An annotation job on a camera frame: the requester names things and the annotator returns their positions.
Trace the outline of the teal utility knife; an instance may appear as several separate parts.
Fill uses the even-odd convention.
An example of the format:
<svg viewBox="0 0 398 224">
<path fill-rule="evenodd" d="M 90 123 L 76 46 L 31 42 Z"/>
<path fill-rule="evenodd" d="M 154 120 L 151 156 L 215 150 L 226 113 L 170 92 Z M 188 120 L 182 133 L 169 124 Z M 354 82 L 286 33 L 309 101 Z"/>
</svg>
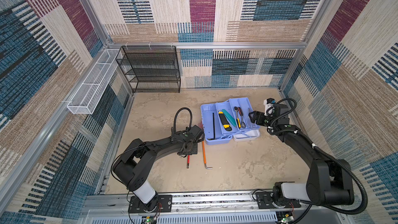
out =
<svg viewBox="0 0 398 224">
<path fill-rule="evenodd" d="M 227 110 L 225 110 L 225 109 L 222 109 L 222 112 L 226 116 L 226 118 L 229 121 L 229 123 L 232 126 L 237 127 L 236 120 L 230 115 L 230 113 Z"/>
</svg>

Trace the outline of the black hex key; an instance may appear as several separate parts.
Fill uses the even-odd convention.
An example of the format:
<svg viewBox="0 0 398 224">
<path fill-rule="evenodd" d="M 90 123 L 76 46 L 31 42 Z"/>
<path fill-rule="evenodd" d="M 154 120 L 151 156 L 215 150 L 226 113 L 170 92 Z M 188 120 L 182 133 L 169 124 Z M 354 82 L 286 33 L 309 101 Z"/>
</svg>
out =
<svg viewBox="0 0 398 224">
<path fill-rule="evenodd" d="M 216 131 L 215 131 L 215 113 L 212 113 L 212 138 L 208 138 L 209 141 L 215 140 L 216 138 Z"/>
</svg>

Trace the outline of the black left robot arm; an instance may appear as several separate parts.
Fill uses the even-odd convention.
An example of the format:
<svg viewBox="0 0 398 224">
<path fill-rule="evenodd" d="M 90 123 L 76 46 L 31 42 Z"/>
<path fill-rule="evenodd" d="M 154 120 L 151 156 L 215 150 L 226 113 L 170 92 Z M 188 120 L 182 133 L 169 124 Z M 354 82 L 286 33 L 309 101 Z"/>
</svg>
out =
<svg viewBox="0 0 398 224">
<path fill-rule="evenodd" d="M 180 112 L 187 110 L 190 115 L 189 126 L 177 131 L 176 123 Z M 185 158 L 198 153 L 198 143 L 204 141 L 204 131 L 192 124 L 192 111 L 183 107 L 174 117 L 171 136 L 152 142 L 133 140 L 112 163 L 111 175 L 126 186 L 143 204 L 146 211 L 159 206 L 158 193 L 150 185 L 148 176 L 154 163 L 170 154 Z"/>
</svg>

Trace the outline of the yellow black handle ratchet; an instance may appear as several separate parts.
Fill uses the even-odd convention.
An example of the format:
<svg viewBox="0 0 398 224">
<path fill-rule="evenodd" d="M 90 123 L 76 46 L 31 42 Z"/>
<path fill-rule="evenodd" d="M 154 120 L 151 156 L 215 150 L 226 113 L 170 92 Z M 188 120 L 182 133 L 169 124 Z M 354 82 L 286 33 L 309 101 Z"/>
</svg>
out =
<svg viewBox="0 0 398 224">
<path fill-rule="evenodd" d="M 239 118 L 239 109 L 237 106 L 234 107 L 235 110 L 235 114 L 236 114 L 236 122 L 237 122 L 237 127 L 239 129 L 241 129 L 241 122 L 240 122 L 240 118 Z"/>
</svg>

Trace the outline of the white and blue toolbox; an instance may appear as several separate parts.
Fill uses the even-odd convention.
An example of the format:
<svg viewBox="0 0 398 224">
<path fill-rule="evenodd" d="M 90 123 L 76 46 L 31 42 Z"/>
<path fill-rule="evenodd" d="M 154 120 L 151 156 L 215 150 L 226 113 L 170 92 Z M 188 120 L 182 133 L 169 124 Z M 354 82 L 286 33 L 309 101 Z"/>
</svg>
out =
<svg viewBox="0 0 398 224">
<path fill-rule="evenodd" d="M 247 97 L 203 104 L 200 109 L 207 145 L 226 144 L 231 140 L 253 141 L 260 137 L 260 126 L 249 119 L 253 108 Z"/>
</svg>

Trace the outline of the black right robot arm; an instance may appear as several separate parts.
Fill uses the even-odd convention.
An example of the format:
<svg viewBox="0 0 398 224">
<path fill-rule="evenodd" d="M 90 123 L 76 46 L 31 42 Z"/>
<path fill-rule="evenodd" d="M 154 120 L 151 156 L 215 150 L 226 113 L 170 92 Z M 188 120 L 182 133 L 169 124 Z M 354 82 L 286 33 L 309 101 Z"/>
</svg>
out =
<svg viewBox="0 0 398 224">
<path fill-rule="evenodd" d="M 293 149 L 309 167 L 304 184 L 277 182 L 273 187 L 273 203 L 282 207 L 288 200 L 298 200 L 346 215 L 365 211 L 368 194 L 350 164 L 328 154 L 299 127 L 290 124 L 289 114 L 296 109 L 296 100 L 285 98 L 277 102 L 269 98 L 265 107 L 264 112 L 250 112 L 250 121 L 266 127 L 270 135 Z"/>
</svg>

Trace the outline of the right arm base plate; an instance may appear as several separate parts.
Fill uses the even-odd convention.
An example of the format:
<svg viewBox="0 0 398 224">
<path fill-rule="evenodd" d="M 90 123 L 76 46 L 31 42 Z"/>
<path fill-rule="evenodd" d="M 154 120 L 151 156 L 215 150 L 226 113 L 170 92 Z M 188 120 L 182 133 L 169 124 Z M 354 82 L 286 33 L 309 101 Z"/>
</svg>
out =
<svg viewBox="0 0 398 224">
<path fill-rule="evenodd" d="M 293 199 L 278 199 L 275 200 L 273 193 L 270 191 L 259 190 L 253 194 L 253 199 L 257 202 L 259 209 L 277 209 L 277 208 L 301 208 L 298 200 Z"/>
</svg>

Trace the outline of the black yellow utility knife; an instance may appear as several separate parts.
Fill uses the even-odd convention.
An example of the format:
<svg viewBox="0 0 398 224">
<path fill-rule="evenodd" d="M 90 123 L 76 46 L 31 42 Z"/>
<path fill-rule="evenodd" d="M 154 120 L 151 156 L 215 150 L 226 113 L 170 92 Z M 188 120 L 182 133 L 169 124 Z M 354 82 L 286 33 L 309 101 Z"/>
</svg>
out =
<svg viewBox="0 0 398 224">
<path fill-rule="evenodd" d="M 219 112 L 218 112 L 218 115 L 219 115 L 219 119 L 220 119 L 220 121 L 221 121 L 222 127 L 223 127 L 226 131 L 231 132 L 231 131 L 232 131 L 231 124 L 230 124 L 229 121 L 227 120 L 227 117 L 226 117 L 226 115 L 224 114 L 224 112 L 223 112 L 223 111 L 219 111 Z"/>
</svg>

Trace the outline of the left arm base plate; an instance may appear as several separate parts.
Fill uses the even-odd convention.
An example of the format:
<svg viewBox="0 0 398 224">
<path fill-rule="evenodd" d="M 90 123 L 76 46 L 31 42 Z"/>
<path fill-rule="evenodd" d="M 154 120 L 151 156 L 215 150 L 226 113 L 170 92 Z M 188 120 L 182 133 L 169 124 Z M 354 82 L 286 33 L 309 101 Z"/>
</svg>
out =
<svg viewBox="0 0 398 224">
<path fill-rule="evenodd" d="M 128 209 L 129 214 L 144 214 L 144 213 L 169 213 L 172 210 L 173 196 L 172 195 L 155 195 L 155 197 L 148 203 L 143 203 L 137 196 L 132 196 Z"/>
</svg>

